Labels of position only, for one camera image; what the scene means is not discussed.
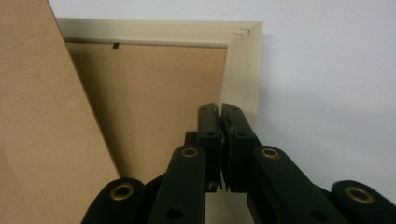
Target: hardboard backing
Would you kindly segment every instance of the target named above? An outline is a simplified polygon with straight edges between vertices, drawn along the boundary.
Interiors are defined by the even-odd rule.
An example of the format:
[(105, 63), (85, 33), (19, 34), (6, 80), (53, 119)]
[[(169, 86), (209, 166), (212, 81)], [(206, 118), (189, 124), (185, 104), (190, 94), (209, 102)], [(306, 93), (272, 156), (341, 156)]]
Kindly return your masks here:
[(227, 49), (66, 46), (121, 176), (163, 174), (198, 107), (219, 102)]
[(0, 223), (79, 223), (116, 170), (48, 2), (0, 8)]

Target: brown hardboard panel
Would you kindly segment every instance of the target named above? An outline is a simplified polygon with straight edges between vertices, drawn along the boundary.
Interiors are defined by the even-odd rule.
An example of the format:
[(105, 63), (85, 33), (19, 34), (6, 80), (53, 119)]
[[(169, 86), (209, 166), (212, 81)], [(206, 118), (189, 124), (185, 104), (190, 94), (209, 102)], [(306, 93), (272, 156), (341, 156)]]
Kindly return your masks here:
[(164, 173), (198, 107), (219, 102), (227, 49), (66, 46), (121, 176)]
[(116, 169), (48, 2), (0, 8), (0, 223), (79, 223)]

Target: frame moulding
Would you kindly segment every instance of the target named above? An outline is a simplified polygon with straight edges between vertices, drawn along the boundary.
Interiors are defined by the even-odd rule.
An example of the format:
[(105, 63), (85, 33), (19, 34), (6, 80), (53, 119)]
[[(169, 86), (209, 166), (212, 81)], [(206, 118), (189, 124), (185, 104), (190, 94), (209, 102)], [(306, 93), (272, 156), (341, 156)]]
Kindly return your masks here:
[(66, 42), (226, 48), (219, 101), (244, 110), (255, 128), (261, 72), (261, 21), (57, 19)]

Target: white wall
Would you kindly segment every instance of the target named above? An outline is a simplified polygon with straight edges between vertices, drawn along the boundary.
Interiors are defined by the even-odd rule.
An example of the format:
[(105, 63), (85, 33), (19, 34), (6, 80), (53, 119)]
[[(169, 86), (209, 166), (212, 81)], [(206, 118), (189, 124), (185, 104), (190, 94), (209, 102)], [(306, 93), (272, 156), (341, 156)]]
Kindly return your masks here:
[(396, 203), (396, 1), (50, 0), (58, 18), (264, 21), (260, 120), (316, 184)]

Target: black clamp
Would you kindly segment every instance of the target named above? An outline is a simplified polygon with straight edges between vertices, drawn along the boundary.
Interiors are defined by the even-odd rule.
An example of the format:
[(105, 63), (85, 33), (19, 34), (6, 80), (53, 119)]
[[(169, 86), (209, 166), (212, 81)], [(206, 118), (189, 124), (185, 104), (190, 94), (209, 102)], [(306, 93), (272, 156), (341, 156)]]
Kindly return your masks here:
[(262, 146), (242, 110), (223, 104), (198, 109), (198, 131), (186, 132), (164, 175), (143, 185), (120, 178), (106, 185), (82, 223), (204, 223), (205, 194), (247, 194), (255, 223), (396, 223), (396, 207), (356, 181), (328, 192), (288, 155)]

